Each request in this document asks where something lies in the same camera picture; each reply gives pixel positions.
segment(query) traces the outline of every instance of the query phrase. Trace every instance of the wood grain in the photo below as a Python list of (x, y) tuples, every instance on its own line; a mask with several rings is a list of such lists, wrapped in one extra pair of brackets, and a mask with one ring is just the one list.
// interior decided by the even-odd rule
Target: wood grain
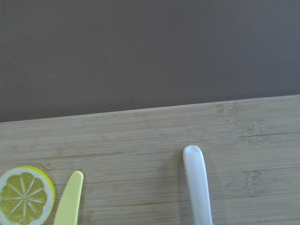
[(215, 225), (300, 224), (300, 96), (0, 123), (0, 173), (85, 175), (84, 225), (193, 224), (182, 161), (198, 145)]

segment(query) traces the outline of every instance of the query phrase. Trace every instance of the lemon slice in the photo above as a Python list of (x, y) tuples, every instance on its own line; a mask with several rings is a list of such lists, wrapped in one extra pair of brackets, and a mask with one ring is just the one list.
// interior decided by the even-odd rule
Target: lemon slice
[(0, 224), (41, 225), (55, 200), (54, 186), (40, 169), (20, 166), (0, 177)]

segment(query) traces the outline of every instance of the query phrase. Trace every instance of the wooden cutting board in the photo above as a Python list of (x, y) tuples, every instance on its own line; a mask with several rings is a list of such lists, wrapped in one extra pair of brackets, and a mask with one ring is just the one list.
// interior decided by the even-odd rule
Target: wooden cutting board
[(215, 225), (300, 224), (300, 95), (0, 123), (0, 173), (33, 165), (79, 225), (193, 223), (182, 150), (204, 154)]

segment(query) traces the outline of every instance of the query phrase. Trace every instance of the knife blade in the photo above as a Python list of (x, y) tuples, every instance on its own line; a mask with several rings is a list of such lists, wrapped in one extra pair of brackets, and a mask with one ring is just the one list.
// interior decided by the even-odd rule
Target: knife blade
[(61, 196), (54, 219), (54, 225), (77, 224), (82, 185), (83, 173), (75, 171), (72, 173)]
[(195, 145), (183, 151), (187, 185), (192, 203), (195, 225), (212, 225), (210, 195), (203, 154)]

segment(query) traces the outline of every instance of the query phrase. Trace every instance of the white utensil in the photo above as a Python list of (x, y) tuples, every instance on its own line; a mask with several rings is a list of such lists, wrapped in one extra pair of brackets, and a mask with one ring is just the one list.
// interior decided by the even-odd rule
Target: white utensil
[(212, 225), (210, 194), (203, 154), (195, 145), (183, 151), (183, 161), (195, 225)]

